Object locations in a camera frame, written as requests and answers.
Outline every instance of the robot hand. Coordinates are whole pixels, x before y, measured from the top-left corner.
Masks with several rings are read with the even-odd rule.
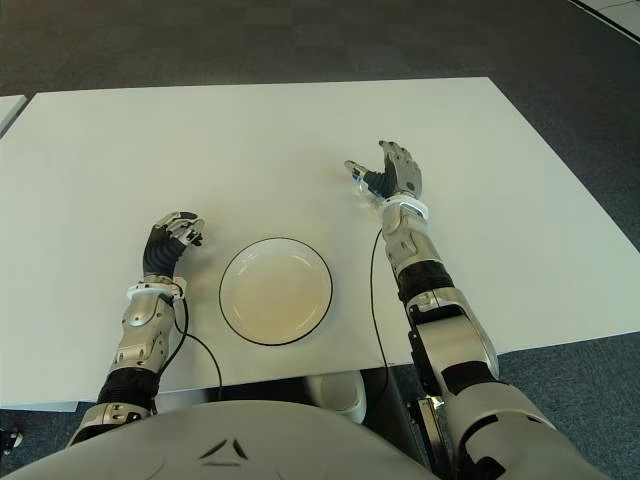
[[[411,154],[395,142],[378,142],[384,150],[384,173],[372,172],[355,162],[344,162],[354,180],[364,181],[371,193],[389,198],[405,194],[420,198],[422,193],[422,173],[411,158]]]
[[[173,212],[151,229],[142,258],[144,276],[172,278],[176,263],[187,246],[200,246],[204,220],[195,213]]]

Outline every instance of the wire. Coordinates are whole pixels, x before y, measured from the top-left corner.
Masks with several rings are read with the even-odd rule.
[[[213,352],[211,351],[211,349],[202,341],[200,340],[198,337],[196,337],[195,335],[190,334],[187,330],[188,330],[188,325],[189,325],[189,307],[187,307],[187,299],[186,298],[182,298],[182,307],[184,308],[184,331],[182,331],[180,329],[180,326],[178,325],[178,321],[174,319],[174,323],[176,324],[176,328],[178,329],[178,331],[180,333],[182,333],[182,337],[189,337],[191,340],[194,340],[196,342],[198,342],[200,344],[200,346],[202,348],[204,348],[207,353],[209,354],[209,356],[211,357],[211,360],[213,360],[213,364],[216,366],[216,371],[218,373],[218,401],[222,400],[222,372],[220,372],[220,365],[218,365],[218,360],[216,359],[216,356],[213,354]]]
[[[640,0],[629,0],[628,2],[614,3],[612,5],[607,5],[606,7],[599,8],[598,11],[601,12],[602,10],[606,10],[607,8],[621,7],[623,5],[629,5],[630,3],[637,3],[638,1]]]
[[[380,340],[380,331],[378,330],[378,322],[376,320],[376,312],[373,305],[373,261],[376,256],[376,247],[378,246],[378,240],[380,240],[380,235],[382,234],[382,230],[378,231],[376,235],[376,240],[373,242],[373,250],[371,251],[371,266],[369,268],[369,303],[371,305],[371,318],[373,319],[373,326],[376,329],[376,338],[378,339],[378,346],[380,347],[380,353],[382,354],[382,361],[384,362],[384,384],[382,388],[376,395],[376,398],[371,402],[369,408],[367,409],[367,414],[373,412],[375,408],[380,403],[384,392],[387,390],[387,386],[389,385],[389,364],[387,363],[387,357],[384,354],[384,348],[382,348],[382,340]]]
[[[180,337],[180,341],[178,342],[178,345],[176,346],[176,349],[173,351],[171,356],[167,358],[167,361],[164,362],[164,365],[162,365],[162,367],[160,367],[160,370],[158,370],[158,378],[160,378],[164,373],[164,371],[167,369],[167,367],[171,365],[171,362],[173,361],[174,358],[176,358],[176,355],[182,348],[182,345],[184,344],[184,341],[187,338],[187,332],[189,331],[189,314],[186,310],[186,303],[185,303],[185,316],[184,316],[184,332],[180,329],[178,329],[178,331],[182,333],[182,337]]]

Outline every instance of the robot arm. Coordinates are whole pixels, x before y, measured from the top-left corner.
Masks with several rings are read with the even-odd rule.
[[[158,393],[175,321],[173,303],[184,298],[185,282],[173,278],[187,246],[200,245],[204,221],[174,212],[151,229],[144,250],[143,280],[130,287],[122,319],[122,340],[95,406],[87,410],[69,446],[149,416]]]
[[[357,181],[385,200],[382,235],[409,320],[423,388],[441,398],[462,478],[606,478],[520,390],[498,380],[498,359],[427,234],[421,173],[409,152],[380,142],[385,172],[353,162]]]

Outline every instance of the floor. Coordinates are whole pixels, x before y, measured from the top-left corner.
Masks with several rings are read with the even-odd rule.
[[[0,95],[459,76],[490,77],[640,249],[640,46],[569,1],[0,0]],[[639,478],[639,345],[515,352],[503,377],[604,472]],[[0,475],[78,419],[1,412],[27,436]]]

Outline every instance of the white bowl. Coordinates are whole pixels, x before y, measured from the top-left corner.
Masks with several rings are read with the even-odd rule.
[[[289,238],[270,238],[238,253],[220,284],[229,326],[260,345],[284,345],[308,335],[324,318],[333,285],[320,255]]]

